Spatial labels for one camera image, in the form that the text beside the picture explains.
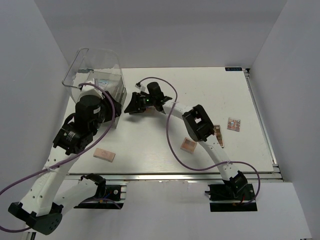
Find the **small block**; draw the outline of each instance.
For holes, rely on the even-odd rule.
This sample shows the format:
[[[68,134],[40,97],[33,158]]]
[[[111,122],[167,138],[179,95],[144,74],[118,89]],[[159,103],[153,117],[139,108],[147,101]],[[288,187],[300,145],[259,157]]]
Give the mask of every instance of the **small block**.
[[[110,163],[113,162],[115,155],[116,154],[114,152],[103,150],[101,148],[96,148],[93,154],[95,158],[106,160]]]
[[[232,130],[232,131],[240,132],[240,124],[241,124],[240,119],[235,119],[233,117],[229,117],[226,128],[229,130]]]
[[[220,125],[214,125],[214,134],[215,134],[216,139],[218,140],[218,143],[220,144],[220,146],[222,148],[224,148],[225,145],[224,145],[224,140],[222,138],[222,132],[221,132],[221,126]]]
[[[185,137],[180,149],[182,149],[190,154],[193,154],[196,149],[197,144],[198,144],[197,142]]]
[[[146,108],[143,114],[153,116],[156,112],[156,108],[154,106],[149,106]]]

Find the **white table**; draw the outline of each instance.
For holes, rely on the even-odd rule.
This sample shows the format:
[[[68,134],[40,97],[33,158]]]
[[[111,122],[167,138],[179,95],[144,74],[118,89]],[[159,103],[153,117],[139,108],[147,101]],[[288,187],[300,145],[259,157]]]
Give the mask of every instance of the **white table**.
[[[200,104],[211,121],[221,125],[224,150],[232,161],[252,164],[259,172],[272,172],[272,157],[265,142],[261,126],[242,71],[225,71],[224,67],[195,68],[128,68],[123,69],[127,98],[123,110],[130,102],[135,83],[145,77],[163,78],[177,89],[178,102],[188,106]],[[165,95],[175,97],[166,83],[159,82]],[[70,99],[65,117],[73,113],[75,103]],[[240,132],[227,129],[228,118],[241,120]],[[93,157],[95,147],[80,157],[73,165],[73,174],[163,174],[190,173],[173,157],[166,140],[167,115],[157,112],[155,116],[122,113],[117,128],[97,144],[97,148],[116,153],[113,162]],[[97,139],[105,127],[101,127]],[[205,168],[213,164],[208,154],[198,144],[194,154],[180,150],[185,137],[189,137],[184,123],[172,117],[170,139],[177,155],[193,168]],[[245,165],[241,171],[252,172]]]

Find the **metal frame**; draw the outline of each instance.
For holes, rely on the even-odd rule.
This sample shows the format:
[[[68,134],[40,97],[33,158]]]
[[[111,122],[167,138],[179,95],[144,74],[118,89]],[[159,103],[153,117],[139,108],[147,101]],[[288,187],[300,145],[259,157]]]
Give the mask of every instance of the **metal frame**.
[[[243,72],[244,72],[244,77],[245,77],[246,83],[247,83],[248,88],[249,88],[249,92],[250,92],[251,99],[252,99],[252,102],[253,102],[253,105],[254,105],[254,108],[255,108],[255,112],[256,112],[256,115],[257,115],[259,123],[260,123],[260,127],[261,127],[261,130],[262,130],[262,134],[263,134],[264,140],[265,140],[266,145],[268,147],[268,151],[269,151],[269,153],[270,153],[270,155],[272,157],[272,163],[273,164],[277,164],[277,159],[276,159],[275,152],[274,152],[274,149],[272,147],[272,144],[270,142],[270,138],[269,138],[269,135],[268,135],[268,132],[267,132],[267,129],[266,129],[266,125],[265,125],[265,123],[264,123],[264,121],[263,121],[263,119],[262,119],[262,117],[260,115],[259,107],[257,105],[256,98],[255,98],[255,94],[252,91],[252,88],[251,88],[251,85],[250,85],[250,82],[251,82],[250,73],[246,69],[244,69]]]
[[[104,179],[110,182],[127,183],[130,181],[188,181],[188,182],[200,182],[200,181],[218,181],[222,183],[222,177],[219,172],[206,172],[206,173],[188,173],[188,174],[105,174],[96,173],[101,175]],[[65,177],[65,180],[79,180],[81,173],[71,173]],[[257,182],[258,177],[254,172],[244,172],[248,182]],[[272,172],[260,172],[259,176],[262,182],[283,182],[280,169],[277,164],[273,164]]]

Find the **transparent container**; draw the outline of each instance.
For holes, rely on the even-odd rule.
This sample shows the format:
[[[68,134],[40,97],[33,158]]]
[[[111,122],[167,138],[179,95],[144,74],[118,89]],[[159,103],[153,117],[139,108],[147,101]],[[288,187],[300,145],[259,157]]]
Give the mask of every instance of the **transparent container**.
[[[92,80],[99,87],[108,91],[114,100],[121,103],[123,108],[127,91],[119,58],[114,51],[80,48],[62,80],[62,84],[76,103],[80,95],[78,85]]]

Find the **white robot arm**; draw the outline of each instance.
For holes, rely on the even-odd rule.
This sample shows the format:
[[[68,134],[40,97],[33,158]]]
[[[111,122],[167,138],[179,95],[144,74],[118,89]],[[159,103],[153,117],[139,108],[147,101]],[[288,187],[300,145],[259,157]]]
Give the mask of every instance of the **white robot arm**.
[[[106,180],[99,175],[89,174],[78,185],[57,195],[70,168],[93,141],[101,124],[121,114],[121,104],[108,92],[104,94],[108,97],[103,98],[92,82],[86,83],[75,105],[75,113],[66,118],[53,140],[50,156],[43,167],[48,171],[36,179],[20,202],[13,202],[8,209],[11,214],[40,233],[52,233],[61,222],[63,214],[83,200],[103,198],[106,194]],[[74,159],[62,164],[66,159],[72,158]]]
[[[173,107],[174,101],[166,102],[162,107],[166,114],[169,114]],[[186,106],[181,103],[176,103],[174,109],[171,113],[172,116],[184,120],[183,115],[193,110],[193,107]],[[211,134],[206,141],[199,141],[199,144],[204,148],[204,150],[209,154],[210,158],[215,164],[222,162],[229,162],[230,159],[226,152],[220,146],[216,135]],[[238,168],[232,163],[226,163],[217,166],[221,177],[225,181],[229,181],[230,178],[234,178],[238,174]]]
[[[230,163],[214,134],[213,124],[201,105],[185,106],[165,97],[158,83],[148,84],[148,93],[134,92],[125,113],[142,113],[146,107],[155,108],[165,114],[182,119],[190,137],[199,142],[216,164],[223,182],[236,195],[248,183],[247,179],[236,166]],[[115,116],[121,114],[120,103],[113,101]],[[86,86],[75,105],[75,113],[68,116],[53,141],[50,156],[44,165],[49,171],[37,178],[29,192],[20,202],[13,202],[8,211],[15,217],[26,222],[34,230],[48,235],[60,224],[65,213],[88,198],[103,198],[106,195],[106,180],[96,174],[85,176],[82,181],[69,190],[57,195],[57,191],[68,174],[72,165],[78,160],[79,154],[93,141],[103,122],[111,120],[111,103],[95,91],[93,86]],[[51,169],[53,165],[64,161],[70,156],[75,158],[68,163]]]

